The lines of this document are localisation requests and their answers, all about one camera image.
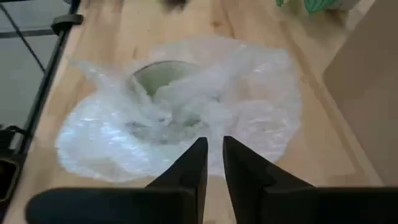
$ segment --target plastic bag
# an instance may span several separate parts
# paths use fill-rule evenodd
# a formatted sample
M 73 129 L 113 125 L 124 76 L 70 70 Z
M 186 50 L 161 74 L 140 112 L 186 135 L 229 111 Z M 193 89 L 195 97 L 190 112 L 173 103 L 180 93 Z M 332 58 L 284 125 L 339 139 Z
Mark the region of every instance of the plastic bag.
M 207 37 L 158 46 L 150 58 L 127 71 L 73 61 L 98 90 L 58 135 L 67 171 L 112 182 L 157 176 L 206 136 L 208 172 L 224 176 L 223 136 L 276 161 L 300 126 L 300 92 L 285 50 Z

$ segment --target gray floor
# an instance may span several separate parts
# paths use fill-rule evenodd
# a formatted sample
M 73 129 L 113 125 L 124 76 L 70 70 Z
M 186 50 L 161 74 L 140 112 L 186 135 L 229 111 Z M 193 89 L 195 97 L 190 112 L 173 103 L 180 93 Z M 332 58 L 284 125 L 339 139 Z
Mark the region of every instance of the gray floor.
M 54 17 L 68 12 L 62 0 L 3 3 L 21 30 L 49 29 Z M 0 11 L 0 32 L 14 31 Z M 56 35 L 27 37 L 46 66 Z M 0 124 L 24 127 L 43 73 L 19 38 L 0 39 Z

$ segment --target wooden table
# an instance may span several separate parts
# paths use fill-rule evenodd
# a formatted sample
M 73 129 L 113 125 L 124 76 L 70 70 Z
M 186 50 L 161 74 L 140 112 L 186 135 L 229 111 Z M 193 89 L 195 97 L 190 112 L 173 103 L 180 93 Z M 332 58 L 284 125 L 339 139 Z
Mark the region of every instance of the wooden table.
M 73 28 L 64 55 L 125 66 L 145 58 L 157 44 L 219 34 L 289 50 L 296 61 L 303 98 L 302 127 L 277 165 L 313 185 L 380 185 L 355 137 L 336 109 L 322 72 L 371 1 L 349 14 L 302 6 L 278 8 L 274 0 L 192 0 L 183 12 L 165 12 L 158 0 L 83 1 L 85 21 Z M 112 184 L 69 174 L 57 162 L 54 141 L 73 107 L 95 90 L 65 57 L 58 68 L 34 142 L 4 223 L 24 223 L 24 207 L 35 194 L 54 187 L 144 186 L 150 179 Z M 210 177 L 205 223 L 233 223 L 223 179 Z

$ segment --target cardboard box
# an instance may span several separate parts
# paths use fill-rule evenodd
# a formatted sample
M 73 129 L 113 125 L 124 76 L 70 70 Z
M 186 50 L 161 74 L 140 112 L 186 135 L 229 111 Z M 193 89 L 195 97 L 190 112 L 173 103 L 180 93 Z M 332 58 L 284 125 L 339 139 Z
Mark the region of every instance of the cardboard box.
M 377 0 L 323 77 L 386 185 L 398 185 L 398 1 Z

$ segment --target black metal frame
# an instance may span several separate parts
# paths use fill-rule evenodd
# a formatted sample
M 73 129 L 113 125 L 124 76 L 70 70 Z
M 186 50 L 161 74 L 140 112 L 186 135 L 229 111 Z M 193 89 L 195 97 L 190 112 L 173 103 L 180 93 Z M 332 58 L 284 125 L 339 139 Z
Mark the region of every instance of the black metal frame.
M 40 30 L 24 30 L 21 31 L 24 37 L 39 37 L 43 35 L 55 35 L 52 29 L 40 29 Z M 0 39 L 16 38 L 18 37 L 17 32 L 0 32 Z
M 69 9 L 69 14 L 76 13 L 79 5 L 80 0 L 72 1 Z M 32 136 L 34 135 L 34 132 L 36 130 L 37 123 L 39 122 L 40 115 L 49 94 L 51 84 L 57 72 L 57 68 L 62 57 L 62 53 L 65 48 L 69 33 L 70 29 L 61 30 L 58 35 L 57 43 L 55 44 L 54 51 L 52 52 L 49 64 L 47 65 L 46 73 L 42 79 L 42 83 L 40 84 L 39 91 L 36 94 L 34 105 L 30 111 L 27 124 L 25 124 L 24 126 L 24 129 L 29 136 L 22 138 L 21 143 L 18 145 L 19 152 L 27 152 L 27 150 L 29 149 L 30 143 L 32 141 Z
M 79 5 L 80 0 L 73 0 L 68 14 L 75 14 Z M 39 90 L 36 94 L 34 104 L 30 109 L 30 113 L 25 123 L 24 129 L 15 126 L 1 129 L 2 127 L 0 125 L 0 168 L 2 168 L 2 170 L 0 170 L 0 174 L 2 174 L 0 175 L 0 177 L 2 178 L 1 181 L 3 181 L 1 183 L 3 188 L 0 189 L 0 191 L 2 193 L 5 193 L 3 196 L 1 196 L 0 194 L 0 223 L 2 222 L 2 219 L 6 214 L 7 208 L 12 199 L 12 195 L 14 194 L 14 191 L 16 189 L 16 185 L 18 184 L 19 177 L 21 176 L 25 159 L 27 157 L 27 151 L 32 142 L 37 123 L 40 119 L 40 114 L 43 110 L 44 104 L 50 91 L 51 84 L 57 72 L 57 67 L 62 57 L 62 53 L 65 48 L 68 35 L 70 33 L 70 28 L 73 24 L 80 24 L 83 20 L 82 16 L 80 15 L 76 15 L 76 17 L 78 18 L 77 21 L 69 22 L 69 16 L 66 16 L 66 21 L 63 21 L 62 19 L 60 20 L 60 22 L 62 23 L 61 25 L 57 23 L 53 23 L 52 25 L 53 30 L 54 26 L 57 27 L 57 29 L 54 31 L 54 34 L 57 33 L 58 40 L 55 44 L 47 68 L 42 69 L 44 71 L 44 76 L 39 86 Z M 18 37 L 24 39 L 24 33 L 20 32 L 18 28 L 16 28 L 16 34 Z M 19 141 L 18 146 L 14 150 L 11 150 L 9 149 L 9 143 L 12 141 L 15 133 L 21 133 L 22 139 Z

